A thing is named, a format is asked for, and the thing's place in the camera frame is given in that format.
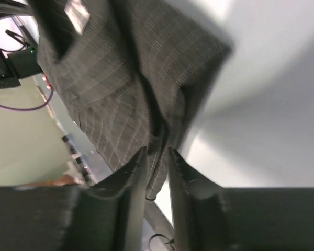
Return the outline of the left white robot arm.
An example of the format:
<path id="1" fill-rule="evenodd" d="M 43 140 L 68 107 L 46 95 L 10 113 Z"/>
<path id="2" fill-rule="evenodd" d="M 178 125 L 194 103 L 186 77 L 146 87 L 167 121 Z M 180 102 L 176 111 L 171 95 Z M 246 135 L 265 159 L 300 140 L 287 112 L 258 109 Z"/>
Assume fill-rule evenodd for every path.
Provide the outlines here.
<path id="1" fill-rule="evenodd" d="M 25 49 L 4 55 L 0 50 L 0 89 L 20 86 L 20 80 L 42 73 L 36 50 Z"/>

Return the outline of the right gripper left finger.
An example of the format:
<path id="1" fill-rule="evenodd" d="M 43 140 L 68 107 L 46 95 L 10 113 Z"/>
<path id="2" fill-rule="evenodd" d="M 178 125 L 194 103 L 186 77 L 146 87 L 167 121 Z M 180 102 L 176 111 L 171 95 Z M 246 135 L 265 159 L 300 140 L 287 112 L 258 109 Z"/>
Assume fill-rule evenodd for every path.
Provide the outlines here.
<path id="1" fill-rule="evenodd" d="M 0 250 L 140 250 L 147 148 L 98 184 L 0 187 Z"/>

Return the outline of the dark pinstriped long sleeve shirt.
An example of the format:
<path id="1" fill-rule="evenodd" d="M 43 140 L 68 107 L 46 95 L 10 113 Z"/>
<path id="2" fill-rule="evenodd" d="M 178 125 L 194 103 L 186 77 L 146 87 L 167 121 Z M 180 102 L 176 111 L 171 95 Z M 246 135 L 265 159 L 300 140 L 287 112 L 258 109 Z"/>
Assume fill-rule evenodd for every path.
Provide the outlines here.
<path id="1" fill-rule="evenodd" d="M 38 62 L 111 170 L 148 149 L 146 198 L 167 176 L 228 44 L 165 1 L 29 1 Z"/>

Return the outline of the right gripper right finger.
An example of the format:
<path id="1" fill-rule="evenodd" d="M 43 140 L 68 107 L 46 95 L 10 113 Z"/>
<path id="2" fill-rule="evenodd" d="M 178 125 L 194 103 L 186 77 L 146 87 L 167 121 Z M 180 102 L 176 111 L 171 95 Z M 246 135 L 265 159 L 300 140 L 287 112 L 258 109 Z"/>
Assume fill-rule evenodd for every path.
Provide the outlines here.
<path id="1" fill-rule="evenodd" d="M 169 149 L 177 250 L 314 250 L 314 188 L 224 188 Z"/>

